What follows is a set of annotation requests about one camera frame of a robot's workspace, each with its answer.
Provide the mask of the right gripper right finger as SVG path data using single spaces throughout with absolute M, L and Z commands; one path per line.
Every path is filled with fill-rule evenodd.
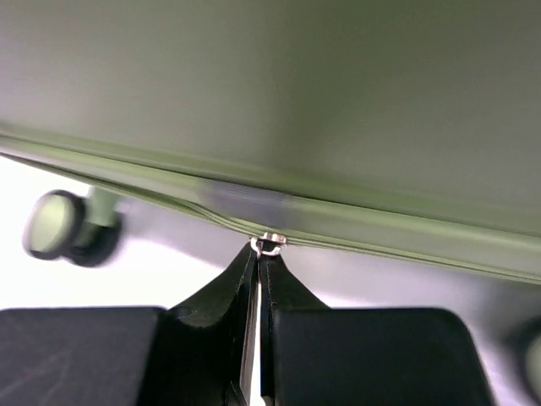
M 492 405 L 473 338 L 441 308 L 333 309 L 263 257 L 260 390 L 268 405 Z

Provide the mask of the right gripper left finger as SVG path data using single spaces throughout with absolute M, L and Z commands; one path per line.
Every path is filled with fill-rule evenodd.
M 171 309 L 11 309 L 1 314 L 4 405 L 244 405 L 256 254 Z

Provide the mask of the green hard-shell suitcase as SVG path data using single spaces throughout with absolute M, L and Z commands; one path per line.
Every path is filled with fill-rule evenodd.
M 540 282 L 537 1 L 4 1 L 1 152 L 270 241 Z

